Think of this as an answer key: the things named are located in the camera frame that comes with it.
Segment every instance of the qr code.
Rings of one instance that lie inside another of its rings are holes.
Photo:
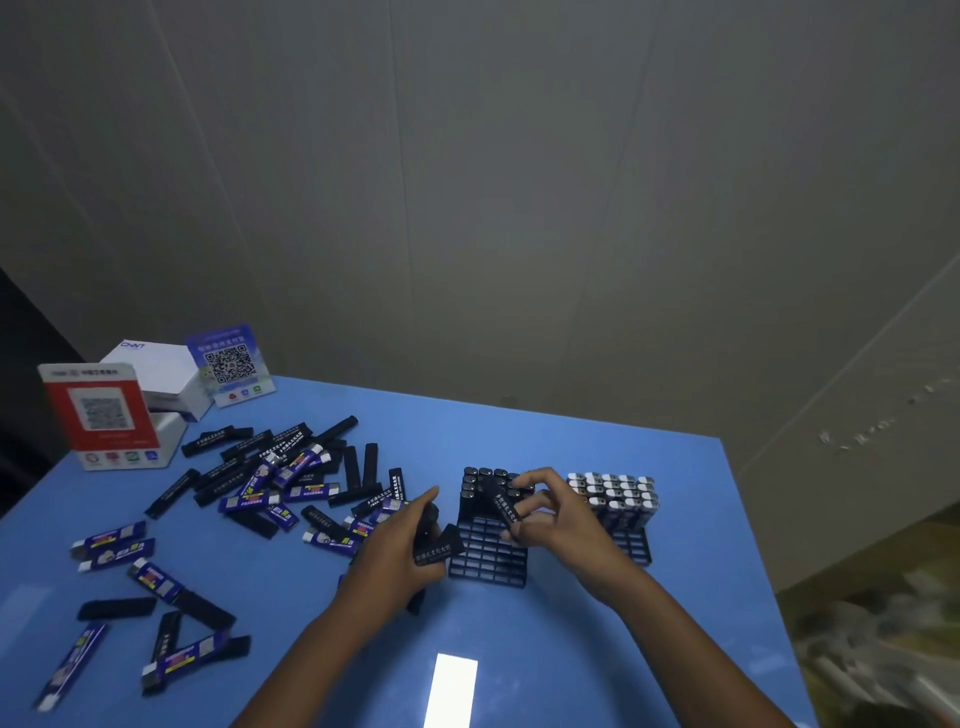
[[[123,400],[114,397],[81,397],[84,427],[94,429],[131,429],[124,412]]]
[[[250,358],[246,344],[207,352],[204,358],[219,384],[229,384],[232,381],[246,379],[248,376],[256,376],[256,366]]]

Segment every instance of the blue tabletop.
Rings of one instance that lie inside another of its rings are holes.
[[[401,467],[414,497],[441,486],[441,523],[455,522],[465,466],[523,472],[598,471],[653,476],[660,511],[647,532],[650,572],[798,724],[813,710],[754,537],[718,440],[462,402],[277,378],[277,393],[212,408],[184,441],[233,424],[274,432],[306,421],[316,431],[356,415],[347,436],[379,444],[379,473]],[[146,619],[114,622],[57,709],[32,703],[83,625],[89,599],[143,596],[123,567],[77,574],[74,541],[134,522],[187,468],[217,451],[178,454],[158,471],[85,473],[60,462],[0,521],[0,706],[3,725],[219,726],[239,713],[303,627],[329,603],[347,560],[304,544],[302,523],[271,541],[184,496],[156,522],[154,561],[237,616],[251,634],[246,659],[203,667],[166,693],[140,696],[160,604]],[[328,477],[328,480],[343,476]],[[324,510],[342,519],[349,506]],[[672,726],[676,721],[619,619],[594,602],[547,553],[532,550],[525,589],[445,579],[419,617],[400,615],[353,661],[324,724],[422,726],[437,654],[478,661],[475,728],[502,725]],[[180,643],[209,630],[184,620]]]

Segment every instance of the hand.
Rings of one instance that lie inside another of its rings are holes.
[[[537,491],[519,502],[516,511],[523,520],[500,537],[521,546],[544,546],[588,592],[611,605],[624,575],[638,567],[617,548],[587,502],[553,468],[529,471],[514,479],[517,487],[537,483],[549,490]],[[552,513],[544,513],[541,508]]]
[[[359,619],[372,632],[410,601],[410,597],[444,578],[444,563],[419,567],[414,563],[414,537],[423,507],[437,497],[436,485],[381,523],[361,546],[333,599],[333,605]],[[434,535],[439,535],[434,523]]]

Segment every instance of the white wall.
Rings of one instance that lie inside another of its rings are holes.
[[[960,256],[741,471],[775,589],[960,502],[958,332]]]
[[[89,357],[248,321],[282,374],[719,435],[737,470],[956,250],[958,21],[12,0],[0,265]]]

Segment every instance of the white box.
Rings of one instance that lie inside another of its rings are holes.
[[[132,365],[151,412],[180,412],[187,422],[198,422],[210,407],[200,370],[184,346],[124,339],[100,361]]]

